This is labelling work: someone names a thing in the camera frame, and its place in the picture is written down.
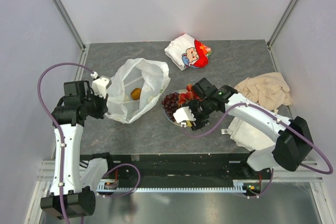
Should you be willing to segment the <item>yellow fake fruit piece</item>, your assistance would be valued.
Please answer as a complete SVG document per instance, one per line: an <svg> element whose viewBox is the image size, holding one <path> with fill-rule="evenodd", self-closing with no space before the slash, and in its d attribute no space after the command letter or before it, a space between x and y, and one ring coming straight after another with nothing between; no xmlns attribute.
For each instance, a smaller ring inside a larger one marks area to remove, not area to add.
<svg viewBox="0 0 336 224"><path fill-rule="evenodd" d="M193 127L194 126L194 122L193 121L186 121L186 125L188 127Z"/></svg>

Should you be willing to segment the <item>red fake strawberries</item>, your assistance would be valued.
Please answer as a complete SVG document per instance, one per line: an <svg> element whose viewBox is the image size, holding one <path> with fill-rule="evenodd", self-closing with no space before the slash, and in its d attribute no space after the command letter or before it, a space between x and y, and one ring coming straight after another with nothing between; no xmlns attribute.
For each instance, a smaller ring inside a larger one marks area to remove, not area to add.
<svg viewBox="0 0 336 224"><path fill-rule="evenodd" d="M193 85L188 84L186 86L186 92L180 93L178 96L178 106L182 106L183 104L186 104L193 100L200 100L200 97L195 93L193 90Z"/></svg>

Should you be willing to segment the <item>purple fake grapes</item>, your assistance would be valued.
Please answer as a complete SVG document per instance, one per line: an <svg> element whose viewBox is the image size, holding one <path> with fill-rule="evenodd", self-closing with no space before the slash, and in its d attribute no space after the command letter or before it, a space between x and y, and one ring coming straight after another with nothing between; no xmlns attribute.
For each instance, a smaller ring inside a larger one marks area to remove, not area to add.
<svg viewBox="0 0 336 224"><path fill-rule="evenodd" d="M176 112L176 110L179 107L178 100L179 100L179 93L177 92L173 92L165 96L164 100L162 101L162 105L167 115L172 116L173 113Z"/></svg>

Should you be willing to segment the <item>white printed plastic bag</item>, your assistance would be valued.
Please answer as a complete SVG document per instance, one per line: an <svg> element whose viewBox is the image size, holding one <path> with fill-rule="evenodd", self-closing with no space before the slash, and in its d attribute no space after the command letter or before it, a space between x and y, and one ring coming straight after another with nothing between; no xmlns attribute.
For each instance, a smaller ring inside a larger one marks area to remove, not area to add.
<svg viewBox="0 0 336 224"><path fill-rule="evenodd" d="M129 59L111 77L106 117L130 124L152 109L170 83L166 62Z"/></svg>

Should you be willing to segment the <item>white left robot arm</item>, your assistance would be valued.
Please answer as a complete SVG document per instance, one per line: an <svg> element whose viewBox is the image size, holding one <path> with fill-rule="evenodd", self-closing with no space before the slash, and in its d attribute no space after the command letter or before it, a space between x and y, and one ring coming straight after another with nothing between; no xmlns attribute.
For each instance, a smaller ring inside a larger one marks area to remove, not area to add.
<svg viewBox="0 0 336 224"><path fill-rule="evenodd" d="M49 196L40 200L41 209L52 217L70 219L91 216L96 207L100 179L111 178L115 165L109 153L93 154L80 174L80 143L87 117L103 119L107 113L107 89L111 81L100 77L92 82L64 83L64 96L52 112L56 154Z"/></svg>

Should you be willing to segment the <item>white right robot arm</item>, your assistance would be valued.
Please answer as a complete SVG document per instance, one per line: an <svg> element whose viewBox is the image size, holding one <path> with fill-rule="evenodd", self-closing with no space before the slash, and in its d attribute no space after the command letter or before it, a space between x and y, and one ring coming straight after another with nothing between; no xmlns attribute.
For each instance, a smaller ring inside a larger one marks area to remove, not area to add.
<svg viewBox="0 0 336 224"><path fill-rule="evenodd" d="M245 178L254 178L259 171L275 166L294 172L312 150L308 124L299 116L290 119L276 115L251 102L234 88L227 85L216 88L206 78L194 84L191 91L198 97L187 104L195 118L192 130L201 129L208 123L212 112L221 111L250 124L275 143L250 153L240 166Z"/></svg>

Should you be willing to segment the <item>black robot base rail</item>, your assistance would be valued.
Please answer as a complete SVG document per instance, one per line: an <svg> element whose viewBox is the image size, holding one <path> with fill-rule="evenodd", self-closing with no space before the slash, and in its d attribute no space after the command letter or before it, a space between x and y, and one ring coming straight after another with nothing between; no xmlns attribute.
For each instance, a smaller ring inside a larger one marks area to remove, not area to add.
<svg viewBox="0 0 336 224"><path fill-rule="evenodd" d="M238 154L121 154L81 155L81 161L106 158L108 168L121 167L109 177L117 178L120 187L131 187L137 181L141 188L231 187L235 180L258 182L270 178L270 168L259 172L248 168L247 153Z"/></svg>

